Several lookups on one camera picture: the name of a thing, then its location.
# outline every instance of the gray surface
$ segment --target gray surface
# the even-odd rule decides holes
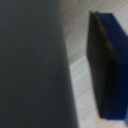
[[[0,127],[77,128],[56,0],[0,5]]]

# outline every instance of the dark blue object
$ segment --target dark blue object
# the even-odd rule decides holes
[[[115,76],[107,119],[124,119],[128,105],[128,38],[113,14],[97,13],[116,55]]]

